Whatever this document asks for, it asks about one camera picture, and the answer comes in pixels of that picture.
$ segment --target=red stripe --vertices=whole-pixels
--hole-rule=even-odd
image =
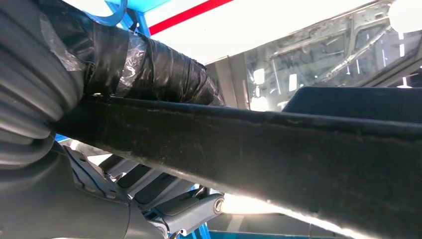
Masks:
[[[151,35],[154,35],[155,33],[163,31],[163,30],[165,30],[169,27],[177,25],[181,22],[184,22],[188,19],[191,19],[194,16],[198,16],[198,15],[204,13],[204,12],[212,10],[212,9],[219,7],[223,4],[226,4],[230,1],[233,1],[233,0],[208,0],[208,1],[202,3],[198,6],[195,6],[191,9],[188,9],[184,12],[181,12],[181,13],[179,13],[179,14],[177,14],[177,15],[175,15],[175,16],[167,19],[167,20],[164,20],[160,23],[157,23],[157,24],[151,26],[149,28],[149,32],[151,33]]]

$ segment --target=windshield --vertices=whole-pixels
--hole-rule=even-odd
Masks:
[[[304,86],[364,86],[415,55],[422,32],[397,33],[388,10],[387,2],[370,4],[245,52],[251,109],[280,111]]]

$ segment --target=wrapped hose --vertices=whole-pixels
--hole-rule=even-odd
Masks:
[[[51,149],[51,123],[83,95],[222,106],[205,66],[61,0],[0,4],[0,168]]]
[[[66,59],[62,63],[69,70],[83,63],[85,94],[223,105],[216,84],[197,61],[144,35],[100,25],[65,2],[39,2],[47,17],[44,36],[63,42],[75,59],[63,50],[54,53]]]

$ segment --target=black flexible duct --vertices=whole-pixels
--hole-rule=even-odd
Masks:
[[[40,32],[40,12],[30,1],[19,1],[27,19],[16,19],[14,1],[0,5],[0,166],[30,164],[51,149],[50,122],[59,120],[81,99],[83,78],[69,74]],[[32,28],[21,21],[35,20]]]

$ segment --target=plastic wrap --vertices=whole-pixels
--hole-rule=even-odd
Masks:
[[[50,48],[50,51],[59,58],[62,65],[67,71],[82,71],[85,70],[86,66],[74,55],[69,53],[66,46],[60,40],[59,36],[54,31],[48,18],[41,14],[40,17],[41,33],[44,37],[45,42]]]
[[[85,94],[224,105],[217,85],[197,61],[144,35],[100,25],[65,2],[39,2],[54,30],[43,33],[46,41],[58,36],[66,46],[63,50],[50,42],[52,51],[68,67],[84,63]]]

